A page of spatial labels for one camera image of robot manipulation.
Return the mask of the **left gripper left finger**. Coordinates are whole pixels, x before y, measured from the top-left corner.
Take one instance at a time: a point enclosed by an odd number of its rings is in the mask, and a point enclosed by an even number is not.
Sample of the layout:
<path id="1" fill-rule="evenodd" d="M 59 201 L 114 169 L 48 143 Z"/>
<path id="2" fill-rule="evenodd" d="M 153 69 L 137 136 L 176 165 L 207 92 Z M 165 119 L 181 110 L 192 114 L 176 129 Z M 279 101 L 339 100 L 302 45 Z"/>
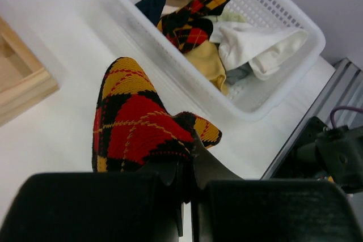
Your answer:
<path id="1" fill-rule="evenodd" d="M 191 184 L 189 163 L 135 172 L 39 173 L 20 187 L 2 241 L 178 241 Z"/>

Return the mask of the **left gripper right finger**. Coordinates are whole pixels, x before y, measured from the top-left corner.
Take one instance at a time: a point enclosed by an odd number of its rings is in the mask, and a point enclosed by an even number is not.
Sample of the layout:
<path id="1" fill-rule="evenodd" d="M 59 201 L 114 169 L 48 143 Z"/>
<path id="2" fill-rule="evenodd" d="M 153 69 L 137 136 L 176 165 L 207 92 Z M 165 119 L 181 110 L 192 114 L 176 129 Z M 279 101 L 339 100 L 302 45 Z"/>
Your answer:
<path id="1" fill-rule="evenodd" d="M 194 241 L 361 241 L 346 195 L 329 181 L 244 180 L 196 140 Z"/>

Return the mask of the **argyle sock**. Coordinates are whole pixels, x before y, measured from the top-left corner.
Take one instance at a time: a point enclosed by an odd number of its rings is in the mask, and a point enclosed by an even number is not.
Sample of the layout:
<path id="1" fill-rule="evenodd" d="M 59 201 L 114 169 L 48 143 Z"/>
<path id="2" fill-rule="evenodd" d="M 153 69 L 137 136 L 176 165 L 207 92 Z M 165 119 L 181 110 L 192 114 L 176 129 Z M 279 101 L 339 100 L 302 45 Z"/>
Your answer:
<path id="1" fill-rule="evenodd" d="M 134 59 L 121 57 L 111 63 L 96 104 L 94 172 L 133 172 L 152 161 L 188 162 L 196 135 L 205 148 L 222 138 L 216 126 L 194 113 L 169 114 Z"/>
<path id="2" fill-rule="evenodd" d="M 192 0 L 160 18 L 157 29 L 181 53 L 186 54 L 209 40 L 213 23 L 209 16 L 220 16 L 230 0 Z"/>

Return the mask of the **white sock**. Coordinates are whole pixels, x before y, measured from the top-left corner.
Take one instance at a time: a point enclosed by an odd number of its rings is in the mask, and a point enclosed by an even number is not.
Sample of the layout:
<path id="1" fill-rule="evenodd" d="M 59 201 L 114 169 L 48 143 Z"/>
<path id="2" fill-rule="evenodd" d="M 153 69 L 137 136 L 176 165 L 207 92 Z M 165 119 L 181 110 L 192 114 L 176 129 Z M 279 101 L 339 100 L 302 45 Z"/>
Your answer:
<path id="1" fill-rule="evenodd" d="M 254 27 L 248 23 L 215 22 L 210 42 L 219 45 L 218 52 L 229 71 L 248 63 L 250 75 L 267 80 L 278 72 L 282 63 L 306 42 L 308 33 L 296 27 Z"/>

